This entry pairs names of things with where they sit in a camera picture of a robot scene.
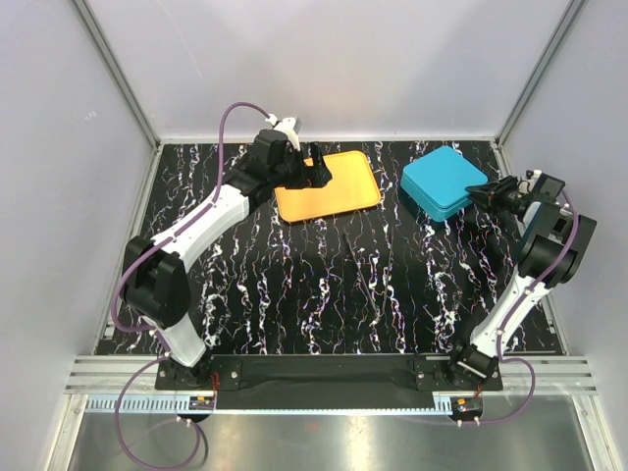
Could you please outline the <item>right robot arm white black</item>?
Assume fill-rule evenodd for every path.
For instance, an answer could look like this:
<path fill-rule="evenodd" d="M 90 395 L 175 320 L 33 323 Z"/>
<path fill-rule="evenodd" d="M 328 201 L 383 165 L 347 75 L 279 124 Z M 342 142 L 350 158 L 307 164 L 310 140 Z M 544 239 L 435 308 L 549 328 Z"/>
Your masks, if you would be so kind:
<path fill-rule="evenodd" d="M 564 192 L 565 182 L 540 170 L 469 186 L 470 199 L 488 213 L 507 212 L 525 226 L 513 275 L 487 318 L 458 343 L 445 365 L 458 389 L 482 385 L 497 371 L 516 329 L 552 289 L 570 281 L 580 267 L 597 221 L 579 214 Z"/>

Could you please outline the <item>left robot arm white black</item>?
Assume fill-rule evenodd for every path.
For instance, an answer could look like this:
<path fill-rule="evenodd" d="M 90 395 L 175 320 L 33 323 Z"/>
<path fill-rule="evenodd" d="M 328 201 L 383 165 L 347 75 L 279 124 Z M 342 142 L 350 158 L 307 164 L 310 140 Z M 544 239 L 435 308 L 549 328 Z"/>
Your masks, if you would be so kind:
<path fill-rule="evenodd" d="M 317 143 L 300 143 L 289 131 L 262 130 L 211 195 L 169 229 L 126 246 L 124 272 L 112 303 L 124 302 L 178 363 L 178 377 L 193 389 L 211 379 L 207 346 L 190 319 L 188 273 L 232 226 L 266 203 L 274 191 L 322 188 L 333 176 Z"/>

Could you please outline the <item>teal box lid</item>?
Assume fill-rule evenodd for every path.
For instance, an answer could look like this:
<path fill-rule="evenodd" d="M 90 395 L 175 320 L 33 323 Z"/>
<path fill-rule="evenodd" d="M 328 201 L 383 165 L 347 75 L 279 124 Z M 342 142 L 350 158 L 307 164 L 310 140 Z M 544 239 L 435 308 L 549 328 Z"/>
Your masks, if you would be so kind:
<path fill-rule="evenodd" d="M 484 184 L 488 180 L 481 170 L 452 147 L 441 146 L 406 165 L 402 170 L 400 184 L 428 187 L 444 183 L 465 189 L 466 186 Z"/>

